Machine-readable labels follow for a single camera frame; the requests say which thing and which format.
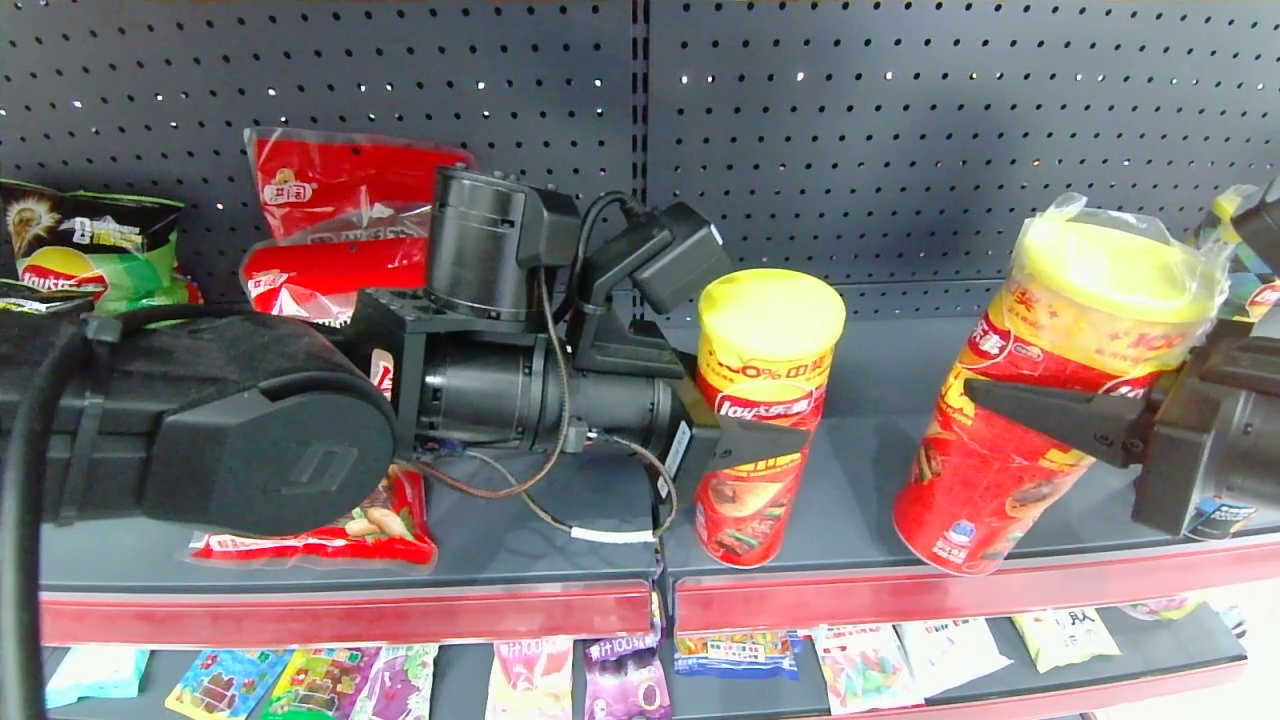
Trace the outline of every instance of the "yellow lid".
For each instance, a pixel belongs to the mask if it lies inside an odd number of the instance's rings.
[[[722,356],[812,357],[840,340],[845,300],[829,284],[795,270],[739,270],[707,286],[698,299],[698,320]]]
[[[1028,223],[1018,254],[1044,284],[1112,315],[1193,323],[1217,310],[1222,278],[1189,247],[1091,223],[1037,219]]]

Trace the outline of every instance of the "lower shelf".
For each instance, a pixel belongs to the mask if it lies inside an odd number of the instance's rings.
[[[1014,661],[1004,670],[946,692],[927,707],[868,712],[860,717],[923,717],[987,720],[1043,720],[1151,697],[1221,685],[1238,679],[1245,665],[1244,648],[1216,614],[1202,607],[1176,623],[1144,623],[1117,610],[1102,610],[1103,620],[1124,655],[1039,674],[1032,666],[1012,621],[991,620],[1001,652]],[[46,653],[46,674],[61,651]],[[164,697],[196,657],[195,652],[155,652],[136,700],[87,700],[51,714],[56,720],[170,720]],[[812,646],[800,652],[800,680],[721,680],[682,678],[671,670],[671,697],[677,720],[771,720],[827,716],[822,671]],[[493,651],[489,644],[440,648],[436,660],[431,716],[483,720]],[[581,648],[573,662],[573,717],[582,720],[586,680]],[[251,719],[261,716],[261,708]]]

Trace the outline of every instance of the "lay's chip bag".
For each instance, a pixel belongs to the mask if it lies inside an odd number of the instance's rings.
[[[61,193],[0,179],[4,238],[18,281],[92,297],[97,311],[198,302],[177,273],[180,202],[129,195]]]

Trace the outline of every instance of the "purple snack package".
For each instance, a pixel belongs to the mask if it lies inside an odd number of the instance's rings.
[[[586,646],[588,720],[671,720],[658,633]]]

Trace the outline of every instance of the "potato chip canister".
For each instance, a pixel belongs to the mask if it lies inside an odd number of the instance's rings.
[[[803,428],[822,418],[845,301],[818,278],[773,268],[740,270],[698,300],[698,388],[721,415]],[[782,547],[809,445],[794,455],[703,477],[698,539],[732,568],[754,568]]]
[[[1158,220],[1083,210],[1068,195],[1028,220],[1007,281],[970,333],[893,505],[920,559],[993,571],[1093,459],[965,395],[969,378],[1140,396],[1208,328],[1225,272]]]

